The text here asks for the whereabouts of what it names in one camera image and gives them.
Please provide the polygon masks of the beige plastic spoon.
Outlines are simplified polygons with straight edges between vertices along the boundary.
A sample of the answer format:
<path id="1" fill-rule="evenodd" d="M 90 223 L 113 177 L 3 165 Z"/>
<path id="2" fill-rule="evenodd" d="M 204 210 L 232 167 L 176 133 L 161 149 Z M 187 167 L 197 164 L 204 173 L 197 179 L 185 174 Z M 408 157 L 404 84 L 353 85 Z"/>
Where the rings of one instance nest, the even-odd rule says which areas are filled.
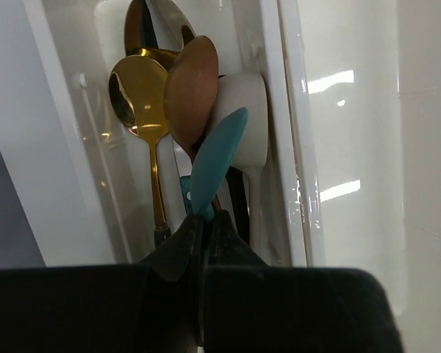
<path id="1" fill-rule="evenodd" d="M 261 250 L 260 185 L 262 170 L 268 155 L 268 99 L 261 74 L 243 72 L 221 77 L 218 81 L 212 131 L 227 115 L 245 107 L 248 120 L 232 166 L 248 178 L 249 245 L 257 253 Z"/>

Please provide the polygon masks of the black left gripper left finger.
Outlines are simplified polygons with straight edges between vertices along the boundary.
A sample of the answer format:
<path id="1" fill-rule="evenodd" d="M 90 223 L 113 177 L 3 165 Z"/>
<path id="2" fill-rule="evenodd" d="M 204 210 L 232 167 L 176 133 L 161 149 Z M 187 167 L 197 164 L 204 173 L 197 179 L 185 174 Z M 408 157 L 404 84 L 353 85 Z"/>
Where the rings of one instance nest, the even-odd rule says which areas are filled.
<path id="1" fill-rule="evenodd" d="M 196 352 L 187 273 L 203 230 L 189 215 L 133 264 L 0 270 L 0 352 Z"/>

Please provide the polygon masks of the gold metal spoon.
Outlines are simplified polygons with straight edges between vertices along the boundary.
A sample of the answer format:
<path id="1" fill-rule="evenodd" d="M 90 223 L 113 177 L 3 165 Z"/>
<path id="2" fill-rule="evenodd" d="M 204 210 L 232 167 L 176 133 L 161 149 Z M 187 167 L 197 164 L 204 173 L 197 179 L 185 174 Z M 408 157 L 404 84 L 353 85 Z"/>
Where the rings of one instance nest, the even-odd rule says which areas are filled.
<path id="1" fill-rule="evenodd" d="M 154 245 L 171 236 L 157 164 L 157 144 L 168 134 L 164 89 L 168 72 L 154 59 L 131 55 L 121 59 L 109 77 L 112 108 L 120 122 L 148 144 L 154 209 Z"/>

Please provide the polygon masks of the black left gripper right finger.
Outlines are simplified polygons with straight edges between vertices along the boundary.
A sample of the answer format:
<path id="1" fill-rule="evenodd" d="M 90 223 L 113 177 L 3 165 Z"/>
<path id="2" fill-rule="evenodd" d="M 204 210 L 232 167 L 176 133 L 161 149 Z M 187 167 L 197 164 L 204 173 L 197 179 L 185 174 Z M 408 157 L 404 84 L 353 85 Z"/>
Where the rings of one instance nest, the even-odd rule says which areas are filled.
<path id="1" fill-rule="evenodd" d="M 206 352 L 402 352 L 381 283 L 356 268 L 265 265 L 216 214 L 204 283 Z"/>

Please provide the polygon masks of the silver spoon teal handle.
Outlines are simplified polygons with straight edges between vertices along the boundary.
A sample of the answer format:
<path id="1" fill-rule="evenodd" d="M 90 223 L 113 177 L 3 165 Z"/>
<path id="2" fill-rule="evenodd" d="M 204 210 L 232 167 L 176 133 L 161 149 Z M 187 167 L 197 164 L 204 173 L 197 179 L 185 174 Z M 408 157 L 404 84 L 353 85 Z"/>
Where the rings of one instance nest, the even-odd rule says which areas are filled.
<path id="1" fill-rule="evenodd" d="M 157 51 L 156 59 L 168 70 L 193 38 L 193 28 L 173 1 L 130 2 L 123 31 L 127 56 Z"/>

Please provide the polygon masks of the copper metal spoon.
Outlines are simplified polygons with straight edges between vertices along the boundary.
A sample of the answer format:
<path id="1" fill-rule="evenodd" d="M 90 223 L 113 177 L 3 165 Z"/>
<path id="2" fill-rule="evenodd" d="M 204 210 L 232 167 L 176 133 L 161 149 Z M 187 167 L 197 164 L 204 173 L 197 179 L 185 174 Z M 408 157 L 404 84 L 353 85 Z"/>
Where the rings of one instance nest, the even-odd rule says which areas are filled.
<path id="1" fill-rule="evenodd" d="M 218 90 L 218 53 L 204 35 L 191 40 L 168 72 L 164 112 L 169 132 L 187 153 L 196 158 L 194 145 L 204 134 Z"/>

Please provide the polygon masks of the teal plastic spoon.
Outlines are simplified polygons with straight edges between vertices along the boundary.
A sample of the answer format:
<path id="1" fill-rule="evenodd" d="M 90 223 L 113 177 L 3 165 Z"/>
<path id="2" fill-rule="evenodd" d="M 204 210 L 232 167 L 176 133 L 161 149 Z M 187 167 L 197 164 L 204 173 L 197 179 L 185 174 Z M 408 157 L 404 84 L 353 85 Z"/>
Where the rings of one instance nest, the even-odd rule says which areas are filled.
<path id="1" fill-rule="evenodd" d="M 190 177 L 192 209 L 194 215 L 207 224 L 215 218 L 212 202 L 232 164 L 247 121 L 246 107 L 230 113 L 209 133 L 196 155 Z M 214 225 L 209 237 L 210 245 L 205 254 L 207 263 L 246 266 L 257 262 L 257 256 L 247 249 L 231 227 L 219 234 L 216 229 Z"/>

